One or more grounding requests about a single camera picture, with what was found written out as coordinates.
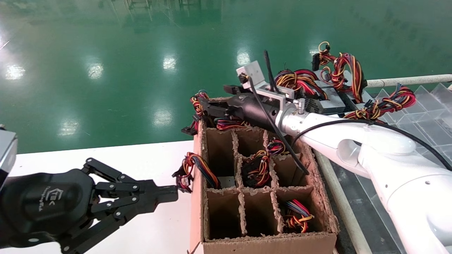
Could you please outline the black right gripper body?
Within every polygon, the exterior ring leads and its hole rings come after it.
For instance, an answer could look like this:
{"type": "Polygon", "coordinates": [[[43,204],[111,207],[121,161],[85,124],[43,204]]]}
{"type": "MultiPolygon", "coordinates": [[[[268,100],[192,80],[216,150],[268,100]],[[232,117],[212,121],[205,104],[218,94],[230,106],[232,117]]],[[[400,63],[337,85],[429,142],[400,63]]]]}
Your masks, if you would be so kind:
{"type": "Polygon", "coordinates": [[[262,101],[264,109],[262,109],[254,95],[235,95],[226,100],[226,103],[228,105],[228,112],[232,116],[262,129],[273,129],[265,111],[273,121],[276,120],[276,116],[279,113],[278,101],[264,99],[262,101]]]}

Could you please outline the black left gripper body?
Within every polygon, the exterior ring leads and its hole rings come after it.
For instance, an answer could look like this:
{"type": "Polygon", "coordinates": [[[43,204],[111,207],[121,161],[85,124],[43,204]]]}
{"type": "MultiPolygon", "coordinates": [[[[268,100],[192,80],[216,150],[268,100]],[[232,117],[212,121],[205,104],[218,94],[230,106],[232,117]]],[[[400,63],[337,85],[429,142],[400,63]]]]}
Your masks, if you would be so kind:
{"type": "Polygon", "coordinates": [[[31,247],[87,230],[94,185],[79,169],[7,178],[1,190],[1,247],[31,247]]]}

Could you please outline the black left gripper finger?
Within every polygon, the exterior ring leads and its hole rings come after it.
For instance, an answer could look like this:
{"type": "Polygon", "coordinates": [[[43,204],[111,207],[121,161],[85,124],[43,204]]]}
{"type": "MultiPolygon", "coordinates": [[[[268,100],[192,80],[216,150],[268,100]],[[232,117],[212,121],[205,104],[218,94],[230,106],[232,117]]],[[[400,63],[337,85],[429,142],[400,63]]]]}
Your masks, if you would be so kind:
{"type": "Polygon", "coordinates": [[[152,213],[159,204],[177,201],[177,193],[142,193],[91,206],[88,215],[98,223],[79,235],[60,242],[63,254],[84,254],[120,227],[141,214],[152,213]]]}
{"type": "Polygon", "coordinates": [[[135,180],[132,177],[94,158],[86,159],[82,171],[94,174],[104,180],[93,186],[95,195],[102,198],[125,198],[137,196],[154,204],[177,201],[179,191],[175,185],[158,186],[154,180],[135,180]]]}

